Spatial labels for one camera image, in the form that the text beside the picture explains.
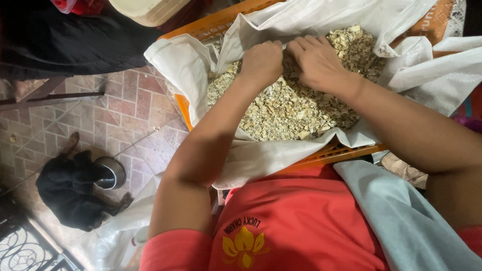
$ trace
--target metal bowl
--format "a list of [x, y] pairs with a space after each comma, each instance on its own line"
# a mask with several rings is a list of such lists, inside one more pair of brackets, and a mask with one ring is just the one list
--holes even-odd
[[99, 188], [104, 190], [121, 188], [125, 184], [126, 173], [125, 169], [120, 162], [112, 157], [99, 157], [95, 160], [96, 164], [108, 168], [113, 174], [114, 179], [101, 179], [96, 181], [94, 184]]

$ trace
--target yellow flower logo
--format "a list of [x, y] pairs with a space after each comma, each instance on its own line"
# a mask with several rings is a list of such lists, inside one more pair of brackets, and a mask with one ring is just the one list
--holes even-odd
[[234, 237], [234, 243], [229, 237], [223, 236], [223, 250], [227, 257], [223, 257], [222, 260], [226, 264], [232, 264], [238, 260], [241, 270], [246, 270], [253, 266], [255, 255], [265, 254], [269, 251], [269, 248], [262, 249], [264, 244], [264, 233], [258, 235], [254, 240], [253, 234], [244, 226]]

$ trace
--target dog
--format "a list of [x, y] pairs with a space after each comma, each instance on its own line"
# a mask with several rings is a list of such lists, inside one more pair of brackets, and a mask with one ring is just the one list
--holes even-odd
[[115, 206], [93, 195], [94, 182], [112, 178], [109, 169], [91, 160], [89, 150], [77, 153], [73, 160], [69, 155], [79, 142], [79, 133], [73, 133], [60, 154], [49, 160], [35, 182], [44, 204], [60, 223], [84, 231], [97, 229], [107, 216], [117, 215], [134, 200], [128, 192]]

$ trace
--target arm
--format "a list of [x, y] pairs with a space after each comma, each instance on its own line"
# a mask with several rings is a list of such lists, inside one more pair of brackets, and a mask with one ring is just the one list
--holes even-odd
[[179, 146], [157, 190], [148, 238], [175, 229], [212, 235], [208, 188], [224, 166], [238, 124], [256, 96], [281, 75], [281, 42], [244, 53], [241, 72]]
[[298, 37], [287, 49], [301, 81], [343, 100], [396, 156], [429, 174], [428, 200], [454, 229], [482, 225], [482, 136], [346, 71], [324, 37]]

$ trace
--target hand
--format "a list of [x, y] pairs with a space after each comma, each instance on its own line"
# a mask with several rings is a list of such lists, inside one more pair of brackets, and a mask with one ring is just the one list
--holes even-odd
[[281, 41], [267, 41], [244, 52], [239, 77], [254, 84], [258, 95], [283, 73]]
[[300, 81], [315, 90], [335, 95], [351, 74], [323, 36], [297, 37], [288, 43], [286, 50], [301, 68]]

